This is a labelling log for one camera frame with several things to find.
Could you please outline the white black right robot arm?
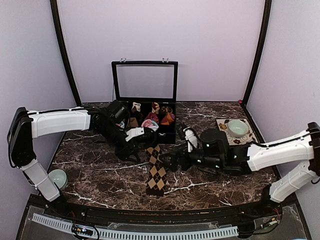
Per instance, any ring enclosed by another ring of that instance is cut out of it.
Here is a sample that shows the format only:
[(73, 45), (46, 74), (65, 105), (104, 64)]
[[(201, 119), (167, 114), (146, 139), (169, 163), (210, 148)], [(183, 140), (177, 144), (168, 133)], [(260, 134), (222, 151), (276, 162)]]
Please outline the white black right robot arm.
[(214, 128), (200, 135), (186, 125), (180, 127), (179, 136), (187, 148), (160, 154), (164, 166), (175, 172), (178, 167), (188, 170), (192, 166), (214, 168), (231, 176), (242, 176), (261, 169), (298, 161), (299, 164), (280, 180), (263, 189), (262, 201), (255, 205), (255, 213), (266, 217), (289, 195), (320, 177), (320, 127), (310, 122), (300, 133), (268, 143), (250, 142), (231, 146), (224, 131)]

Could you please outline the maroon purple orange striped sock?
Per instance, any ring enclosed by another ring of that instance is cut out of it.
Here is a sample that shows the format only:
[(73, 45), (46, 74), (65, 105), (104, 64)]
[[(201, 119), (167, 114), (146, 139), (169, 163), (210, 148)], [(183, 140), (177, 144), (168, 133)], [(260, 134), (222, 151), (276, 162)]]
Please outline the maroon purple orange striped sock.
[(175, 115), (173, 113), (167, 113), (165, 117), (161, 120), (160, 124), (163, 126), (169, 126), (175, 122)]

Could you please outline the brown argyle sock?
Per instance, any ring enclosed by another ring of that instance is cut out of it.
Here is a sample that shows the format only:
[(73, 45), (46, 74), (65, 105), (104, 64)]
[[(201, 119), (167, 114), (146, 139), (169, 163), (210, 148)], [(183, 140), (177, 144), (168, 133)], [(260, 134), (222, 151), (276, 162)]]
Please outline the brown argyle sock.
[(145, 153), (150, 163), (150, 170), (146, 181), (146, 194), (163, 197), (167, 182), (167, 172), (164, 163), (160, 160), (161, 148), (159, 145), (149, 147), (145, 150)]

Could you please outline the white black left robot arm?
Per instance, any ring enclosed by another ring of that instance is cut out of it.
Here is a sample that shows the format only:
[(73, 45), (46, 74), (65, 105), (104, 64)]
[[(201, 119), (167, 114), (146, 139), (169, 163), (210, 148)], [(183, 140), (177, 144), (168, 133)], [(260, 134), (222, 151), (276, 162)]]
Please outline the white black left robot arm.
[(12, 168), (23, 172), (42, 196), (51, 203), (50, 208), (58, 217), (67, 218), (71, 208), (62, 200), (61, 190), (37, 160), (33, 140), (62, 132), (94, 130), (111, 140), (119, 159), (127, 159), (133, 155), (139, 161), (134, 139), (142, 136), (145, 130), (142, 127), (122, 128), (120, 124), (128, 115), (128, 109), (117, 100), (106, 109), (78, 106), (28, 111), (25, 107), (19, 107), (7, 134), (9, 164)]

